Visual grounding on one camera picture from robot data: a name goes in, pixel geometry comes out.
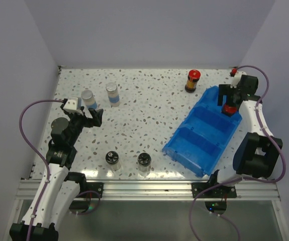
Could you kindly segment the red lid sauce jar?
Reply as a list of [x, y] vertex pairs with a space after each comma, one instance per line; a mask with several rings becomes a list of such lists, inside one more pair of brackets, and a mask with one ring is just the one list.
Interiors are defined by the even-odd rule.
[[233, 116], [237, 111], [237, 104], [226, 102], [222, 106], [221, 113], [226, 116]]
[[198, 70], [196, 69], [190, 70], [187, 75], [187, 82], [185, 85], [185, 90], [189, 93], [194, 92], [196, 90], [197, 83], [200, 77], [201, 77], [201, 73]]

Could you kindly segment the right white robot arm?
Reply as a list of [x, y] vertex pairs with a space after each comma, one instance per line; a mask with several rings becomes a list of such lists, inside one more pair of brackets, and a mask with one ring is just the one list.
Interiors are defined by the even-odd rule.
[[268, 181], [282, 149], [282, 140], [269, 130], [261, 97], [256, 95], [258, 78], [234, 72], [231, 76], [231, 84], [219, 85], [218, 105], [226, 116], [240, 114], [247, 133], [233, 157], [232, 167], [210, 176], [207, 191], [213, 197], [244, 179]]

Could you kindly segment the blue plastic divided bin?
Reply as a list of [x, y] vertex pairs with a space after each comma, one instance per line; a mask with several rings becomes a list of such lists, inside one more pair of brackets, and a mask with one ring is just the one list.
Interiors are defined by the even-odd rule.
[[210, 87], [194, 105], [162, 151], [199, 177], [211, 175], [237, 127], [239, 113], [221, 113], [219, 88]]

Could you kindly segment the silver lid salt bottle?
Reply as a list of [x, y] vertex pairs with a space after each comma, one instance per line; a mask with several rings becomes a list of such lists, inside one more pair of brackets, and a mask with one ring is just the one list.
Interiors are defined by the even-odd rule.
[[118, 93], [118, 86], [113, 83], [110, 82], [108, 84], [106, 84], [106, 91], [108, 94], [108, 99], [110, 102], [110, 105], [112, 107], [117, 107], [120, 105], [120, 97], [119, 97], [119, 93]]
[[97, 102], [95, 100], [95, 97], [93, 95], [93, 92], [89, 89], [84, 90], [81, 93], [81, 98], [85, 104], [85, 106], [87, 107], [87, 109], [89, 108], [93, 108], [93, 109], [97, 109], [98, 105]]

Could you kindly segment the black lid glass jar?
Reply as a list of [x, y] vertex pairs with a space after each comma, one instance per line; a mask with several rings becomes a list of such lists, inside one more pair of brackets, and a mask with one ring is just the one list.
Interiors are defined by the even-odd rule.
[[107, 152], [105, 156], [106, 163], [113, 171], [118, 171], [121, 168], [119, 154], [115, 151]]
[[141, 153], [138, 156], [138, 170], [141, 176], [147, 176], [151, 171], [151, 156], [148, 153]]

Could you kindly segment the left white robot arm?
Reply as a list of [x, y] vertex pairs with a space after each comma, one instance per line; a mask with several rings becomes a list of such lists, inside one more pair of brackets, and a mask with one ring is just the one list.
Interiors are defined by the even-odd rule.
[[51, 124], [51, 140], [46, 154], [46, 166], [35, 197], [20, 223], [12, 224], [12, 240], [58, 240], [59, 226], [76, 197], [88, 191], [83, 173], [71, 172], [76, 156], [74, 147], [83, 128], [100, 127], [103, 109], [89, 109], [87, 117], [82, 109], [65, 111]]

